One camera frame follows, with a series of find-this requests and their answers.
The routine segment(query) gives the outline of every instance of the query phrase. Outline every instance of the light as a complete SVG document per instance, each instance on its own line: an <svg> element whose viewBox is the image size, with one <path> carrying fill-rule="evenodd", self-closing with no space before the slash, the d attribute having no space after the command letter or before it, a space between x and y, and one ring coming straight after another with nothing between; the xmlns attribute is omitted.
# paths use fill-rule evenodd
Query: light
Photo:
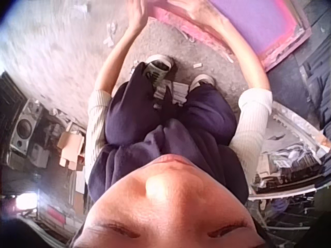
<svg viewBox="0 0 331 248"><path fill-rule="evenodd" d="M24 193L16 198L16 207L20 210L34 209L37 207L38 196L36 193Z"/></svg>

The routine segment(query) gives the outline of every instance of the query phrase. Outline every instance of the shoe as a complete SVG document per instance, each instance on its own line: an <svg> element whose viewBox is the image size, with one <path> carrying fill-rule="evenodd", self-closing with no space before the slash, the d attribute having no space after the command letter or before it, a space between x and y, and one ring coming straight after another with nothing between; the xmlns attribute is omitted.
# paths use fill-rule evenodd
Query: shoe
<svg viewBox="0 0 331 248"><path fill-rule="evenodd" d="M193 80L189 91L191 92L192 90L203 84L211 84L213 86L216 85L215 80L211 76L208 76L206 74L200 74Z"/></svg>
<svg viewBox="0 0 331 248"><path fill-rule="evenodd" d="M165 55L153 55L146 61L146 69L143 72L156 88L174 65L173 59Z"/></svg>

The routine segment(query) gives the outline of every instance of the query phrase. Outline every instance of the lip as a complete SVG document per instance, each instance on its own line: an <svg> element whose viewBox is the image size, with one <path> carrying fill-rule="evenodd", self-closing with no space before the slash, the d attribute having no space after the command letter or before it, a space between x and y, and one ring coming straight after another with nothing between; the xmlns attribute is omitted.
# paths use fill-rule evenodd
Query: lip
<svg viewBox="0 0 331 248"><path fill-rule="evenodd" d="M184 158L180 155L176 155L176 154L162 155L162 156L158 157L157 159L155 159L155 160L151 161L150 163L148 163L146 166L149 166L149 165L152 165L152 164L159 164L159 163L169 163L169 162L173 162L173 161L177 161L177 162L180 162L180 163L185 164L185 165L196 167L196 165L194 165L188 159L186 159L186 158Z"/></svg>

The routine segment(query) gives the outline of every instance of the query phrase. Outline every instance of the hand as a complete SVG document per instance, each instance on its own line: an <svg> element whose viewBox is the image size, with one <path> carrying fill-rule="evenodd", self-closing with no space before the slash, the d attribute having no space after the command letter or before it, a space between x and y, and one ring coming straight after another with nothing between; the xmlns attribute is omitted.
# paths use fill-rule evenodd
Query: hand
<svg viewBox="0 0 331 248"><path fill-rule="evenodd" d="M140 33L147 24L147 0L128 0L129 29Z"/></svg>
<svg viewBox="0 0 331 248"><path fill-rule="evenodd" d="M225 19L209 0L168 0L168 2L184 9L193 21L201 25L213 26L217 19Z"/></svg>

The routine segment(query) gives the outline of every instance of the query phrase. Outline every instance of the nose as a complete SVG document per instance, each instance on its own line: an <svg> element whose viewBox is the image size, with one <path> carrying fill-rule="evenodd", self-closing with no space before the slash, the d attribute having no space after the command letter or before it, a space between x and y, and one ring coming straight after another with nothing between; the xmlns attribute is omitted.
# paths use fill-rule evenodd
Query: nose
<svg viewBox="0 0 331 248"><path fill-rule="evenodd" d="M197 209L202 195L202 180L187 170L171 168L146 181L146 197L153 208L172 218L188 216Z"/></svg>

